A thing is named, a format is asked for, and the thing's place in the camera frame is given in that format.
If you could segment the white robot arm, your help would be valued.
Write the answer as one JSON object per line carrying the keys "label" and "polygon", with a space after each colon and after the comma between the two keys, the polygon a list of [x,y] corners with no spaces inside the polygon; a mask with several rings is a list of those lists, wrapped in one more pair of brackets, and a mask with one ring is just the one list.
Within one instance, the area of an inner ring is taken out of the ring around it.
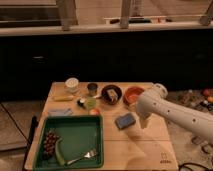
{"label": "white robot arm", "polygon": [[152,113],[158,114],[213,144],[213,115],[169,102],[167,95],[159,83],[146,89],[136,102],[139,118],[146,120]]}

